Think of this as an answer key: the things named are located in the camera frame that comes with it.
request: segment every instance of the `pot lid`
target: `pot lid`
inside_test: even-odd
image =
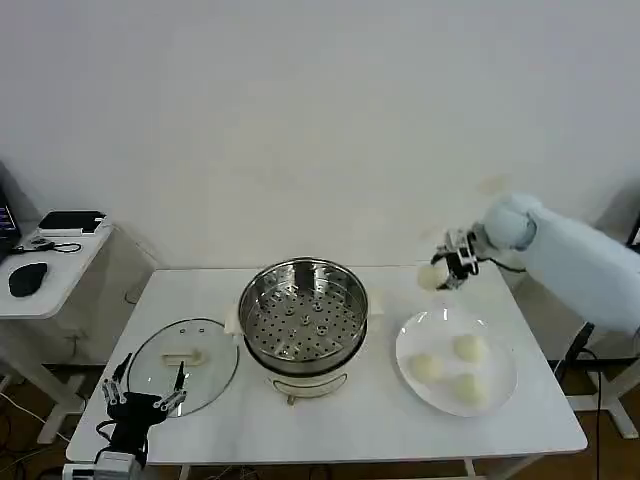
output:
[[[159,396],[170,393],[180,362],[184,362],[187,397],[172,417],[195,412],[224,392],[238,366],[238,347],[214,320],[175,322],[136,352],[127,374],[127,389]]]

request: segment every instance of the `white side table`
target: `white side table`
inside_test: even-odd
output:
[[[104,226],[93,235],[51,238],[56,243],[79,243],[82,248],[78,252],[26,253],[10,256],[0,264],[0,358],[56,402],[38,436],[38,443],[53,442],[64,418],[69,414],[82,413],[85,402],[76,392],[84,376],[74,375],[66,385],[61,383],[42,366],[39,352],[30,347],[28,339],[23,338],[15,328],[16,322],[24,319],[46,320],[57,314],[111,231],[110,226]],[[40,289],[29,297],[16,298],[11,295],[11,273],[23,265],[37,262],[48,264],[48,272]]]

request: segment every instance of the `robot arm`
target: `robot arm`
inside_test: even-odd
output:
[[[442,289],[477,275],[481,257],[511,251],[536,281],[585,321],[635,334],[640,327],[640,255],[533,197],[509,195],[469,231],[449,231],[431,263],[449,269]]]
[[[107,437],[109,445],[100,450],[92,465],[67,464],[63,469],[64,480],[135,480],[147,463],[147,433],[153,425],[162,423],[184,402],[187,392],[183,389],[186,375],[184,362],[180,363],[173,391],[164,397],[146,393],[122,392],[120,382],[124,377],[131,354],[118,367],[111,378],[105,378],[101,388],[107,404],[107,414],[112,419],[101,426],[115,424],[113,434]]]

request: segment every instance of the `dough ball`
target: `dough ball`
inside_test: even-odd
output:
[[[487,344],[477,335],[460,335],[453,339],[453,351],[465,362],[479,363],[487,355]]]
[[[453,379],[453,392],[458,400],[472,407],[487,403],[487,388],[472,373],[463,373]]]
[[[411,375],[425,385],[440,380],[442,370],[442,360],[433,355],[414,355],[409,359]]]
[[[436,265],[423,265],[418,269],[418,285],[428,291],[436,290],[449,276],[449,269],[444,261]]]

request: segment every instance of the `computer mouse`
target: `computer mouse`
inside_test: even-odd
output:
[[[9,276],[9,291],[14,297],[28,297],[38,291],[47,273],[46,263],[30,263],[15,270]]]

